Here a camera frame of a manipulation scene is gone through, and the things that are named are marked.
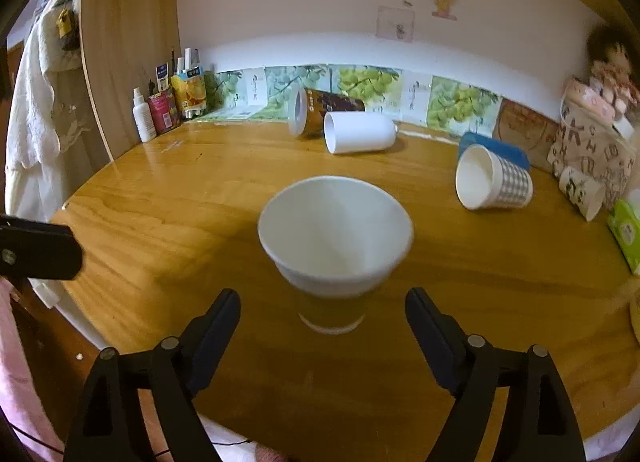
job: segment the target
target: gray checkered pattern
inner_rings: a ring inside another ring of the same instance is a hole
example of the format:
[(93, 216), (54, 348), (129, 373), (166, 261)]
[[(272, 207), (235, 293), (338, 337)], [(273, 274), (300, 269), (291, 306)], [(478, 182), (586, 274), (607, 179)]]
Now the gray checkered pattern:
[(529, 174), (524, 169), (498, 157), (502, 166), (502, 188), (495, 201), (504, 207), (520, 207), (524, 205), (529, 194)]

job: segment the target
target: white cup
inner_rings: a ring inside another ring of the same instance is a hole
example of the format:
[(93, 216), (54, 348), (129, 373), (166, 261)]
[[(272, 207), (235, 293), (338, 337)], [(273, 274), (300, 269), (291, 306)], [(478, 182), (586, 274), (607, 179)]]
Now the white cup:
[(469, 146), (456, 170), (456, 192), (467, 209), (524, 207), (533, 196), (529, 173), (482, 145)]
[(414, 228), (379, 187), (346, 177), (312, 177), (277, 194), (258, 220), (258, 237), (298, 290), (302, 321), (344, 334), (364, 319), (367, 296), (409, 251)]
[(329, 153), (380, 151), (394, 145), (398, 128), (382, 113), (331, 111), (324, 116)]
[(587, 222), (598, 214), (604, 202), (606, 187), (593, 177), (567, 166), (560, 175), (559, 188), (580, 209)]

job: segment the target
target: pink fabric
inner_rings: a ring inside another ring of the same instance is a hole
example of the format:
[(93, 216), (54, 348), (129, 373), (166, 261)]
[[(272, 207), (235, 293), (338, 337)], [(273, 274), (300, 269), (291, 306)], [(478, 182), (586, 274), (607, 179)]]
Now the pink fabric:
[[(14, 426), (59, 450), (64, 445), (53, 430), (33, 387), (11, 312), (11, 283), (0, 277), (0, 406)], [(37, 462), (62, 462), (62, 455), (17, 433)]]

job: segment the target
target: wooden table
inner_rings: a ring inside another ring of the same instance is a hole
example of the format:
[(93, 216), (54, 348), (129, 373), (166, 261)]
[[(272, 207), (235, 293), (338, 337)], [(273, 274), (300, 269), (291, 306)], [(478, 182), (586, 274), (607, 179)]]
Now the wooden table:
[[(457, 148), (401, 137), (388, 153), (332, 156), (284, 124), (189, 124), (106, 166), (59, 211), (85, 250), (66, 289), (120, 352), (179, 334), (225, 287), (242, 299), (204, 415), (303, 461), (423, 461), (453, 402), (409, 330), (403, 298), (423, 286), (492, 344), (548, 348), (584, 437), (640, 400), (628, 267), (602, 212), (586, 223), (533, 170), (532, 203), (471, 212), (454, 189)], [(261, 208), (305, 177), (349, 175), (406, 208), (415, 242), (356, 331), (327, 337), (298, 318), (263, 252)], [(479, 460), (495, 445), (498, 390)]]

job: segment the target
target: doll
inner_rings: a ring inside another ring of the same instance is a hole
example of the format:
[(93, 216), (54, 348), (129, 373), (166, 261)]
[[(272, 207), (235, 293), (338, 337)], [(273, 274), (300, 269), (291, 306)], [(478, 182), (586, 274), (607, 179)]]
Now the doll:
[(607, 26), (596, 28), (587, 46), (592, 63), (590, 87), (616, 109), (619, 120), (630, 105), (640, 101), (640, 91), (631, 80), (632, 46), (622, 30)]

